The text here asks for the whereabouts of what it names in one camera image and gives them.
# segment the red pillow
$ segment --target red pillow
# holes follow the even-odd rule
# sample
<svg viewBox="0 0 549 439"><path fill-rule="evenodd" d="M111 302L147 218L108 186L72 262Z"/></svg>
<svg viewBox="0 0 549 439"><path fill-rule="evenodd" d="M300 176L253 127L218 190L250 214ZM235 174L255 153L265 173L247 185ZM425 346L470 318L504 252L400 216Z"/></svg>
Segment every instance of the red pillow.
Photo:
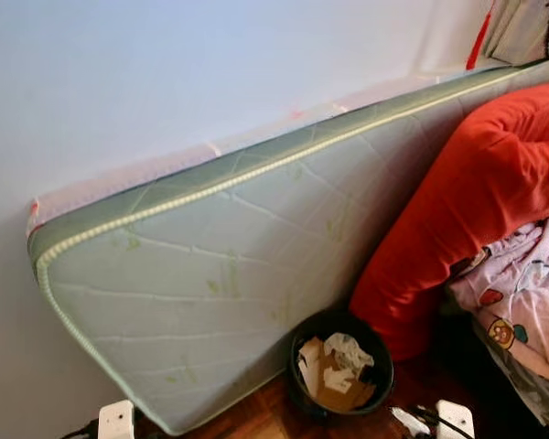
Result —
<svg viewBox="0 0 549 439"><path fill-rule="evenodd" d="M549 217L549 83L473 112L374 253L350 309L396 360L426 350L455 262Z"/></svg>

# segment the trash can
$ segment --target trash can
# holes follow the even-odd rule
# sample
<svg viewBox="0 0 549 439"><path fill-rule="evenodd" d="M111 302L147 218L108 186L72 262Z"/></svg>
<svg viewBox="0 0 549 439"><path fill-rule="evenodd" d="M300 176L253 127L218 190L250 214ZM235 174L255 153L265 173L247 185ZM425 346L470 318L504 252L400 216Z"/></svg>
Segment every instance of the trash can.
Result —
<svg viewBox="0 0 549 439"><path fill-rule="evenodd" d="M307 386L297 365L299 349L306 342L313 337L326 340L336 332L354 337L361 349L374 358L374 366L368 371L367 378L376 385L376 390L364 405L350 412L337 412L316 402L307 391ZM291 342L287 378L291 399L304 412L312 416L328 418L338 414L362 415L376 410L391 393L394 382L394 366L388 348L365 322L348 311L328 310L309 317L296 327Z"/></svg>

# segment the bed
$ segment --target bed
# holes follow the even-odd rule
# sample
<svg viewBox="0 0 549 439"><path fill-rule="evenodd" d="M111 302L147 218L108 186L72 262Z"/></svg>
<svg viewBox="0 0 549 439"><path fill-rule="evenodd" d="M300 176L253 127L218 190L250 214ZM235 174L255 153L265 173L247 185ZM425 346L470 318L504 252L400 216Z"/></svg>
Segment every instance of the bed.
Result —
<svg viewBox="0 0 549 439"><path fill-rule="evenodd" d="M127 397L182 434L283 369L289 332L351 292L468 113L548 81L549 62L486 71L80 209L49 197L28 236L40 289ZM38 209L57 215L36 223Z"/></svg>

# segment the pink blanket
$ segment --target pink blanket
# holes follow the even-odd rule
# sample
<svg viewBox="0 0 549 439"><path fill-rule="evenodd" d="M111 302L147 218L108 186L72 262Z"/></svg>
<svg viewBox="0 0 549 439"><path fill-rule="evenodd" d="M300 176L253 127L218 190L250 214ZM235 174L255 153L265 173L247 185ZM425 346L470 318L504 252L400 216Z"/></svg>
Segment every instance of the pink blanket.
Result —
<svg viewBox="0 0 549 439"><path fill-rule="evenodd" d="M449 286L492 339L549 380L549 219L485 252L485 260Z"/></svg>

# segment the quilted pattern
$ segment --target quilted pattern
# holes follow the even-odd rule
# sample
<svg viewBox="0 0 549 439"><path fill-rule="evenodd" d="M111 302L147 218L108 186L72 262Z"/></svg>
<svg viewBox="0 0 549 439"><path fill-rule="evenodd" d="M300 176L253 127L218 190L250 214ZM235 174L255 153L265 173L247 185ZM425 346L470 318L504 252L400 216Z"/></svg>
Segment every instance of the quilted pattern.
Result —
<svg viewBox="0 0 549 439"><path fill-rule="evenodd" d="M128 396L165 430L183 433L283 368L289 331L350 291L468 112L547 79L549 68L526 70L433 106L431 91L407 97L405 110L367 132L78 242L50 263L41 287ZM122 217L215 186L377 120L383 106L284 136L284 147L275 139L72 212L32 237L35 259L53 239L97 223L94 212L113 206Z"/></svg>

